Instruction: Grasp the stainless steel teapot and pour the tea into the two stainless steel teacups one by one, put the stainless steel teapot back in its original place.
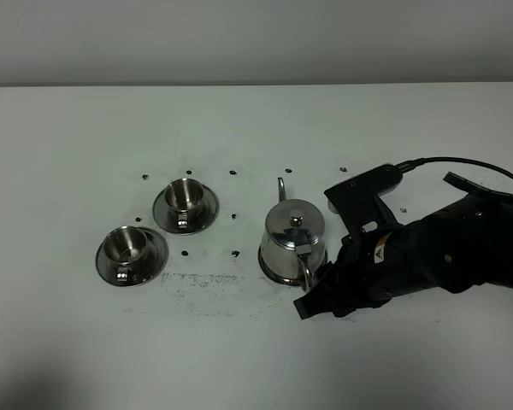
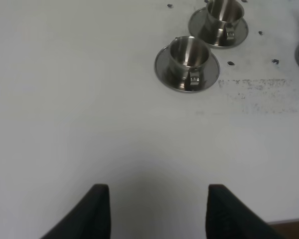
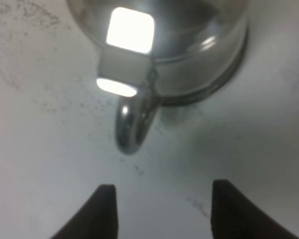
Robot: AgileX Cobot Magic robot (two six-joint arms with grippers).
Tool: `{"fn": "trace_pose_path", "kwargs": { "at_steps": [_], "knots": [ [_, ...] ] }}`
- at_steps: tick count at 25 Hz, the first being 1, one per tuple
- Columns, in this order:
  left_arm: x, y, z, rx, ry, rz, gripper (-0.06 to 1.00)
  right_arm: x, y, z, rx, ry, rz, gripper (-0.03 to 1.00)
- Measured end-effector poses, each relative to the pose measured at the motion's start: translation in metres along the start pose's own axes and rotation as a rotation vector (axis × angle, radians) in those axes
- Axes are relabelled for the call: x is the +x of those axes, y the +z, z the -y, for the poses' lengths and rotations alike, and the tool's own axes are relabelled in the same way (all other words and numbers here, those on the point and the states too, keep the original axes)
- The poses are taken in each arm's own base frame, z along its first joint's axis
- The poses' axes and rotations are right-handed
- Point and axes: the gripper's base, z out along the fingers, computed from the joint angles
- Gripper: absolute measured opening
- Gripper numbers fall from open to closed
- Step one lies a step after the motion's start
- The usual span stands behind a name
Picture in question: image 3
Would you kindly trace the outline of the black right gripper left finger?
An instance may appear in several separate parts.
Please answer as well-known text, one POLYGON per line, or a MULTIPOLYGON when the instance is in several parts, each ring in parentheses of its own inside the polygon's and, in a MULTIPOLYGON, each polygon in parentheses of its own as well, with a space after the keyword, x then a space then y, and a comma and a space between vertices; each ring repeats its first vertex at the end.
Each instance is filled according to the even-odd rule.
POLYGON ((102 184, 53 238, 117 239, 118 234, 116 187, 113 184, 102 184))

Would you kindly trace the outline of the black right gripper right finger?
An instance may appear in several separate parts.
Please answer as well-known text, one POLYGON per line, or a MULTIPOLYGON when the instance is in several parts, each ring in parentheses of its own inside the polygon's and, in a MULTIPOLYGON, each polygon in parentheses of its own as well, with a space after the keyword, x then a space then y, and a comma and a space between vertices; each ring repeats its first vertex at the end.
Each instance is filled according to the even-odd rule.
POLYGON ((296 239, 254 205, 230 181, 212 185, 211 231, 214 239, 296 239))

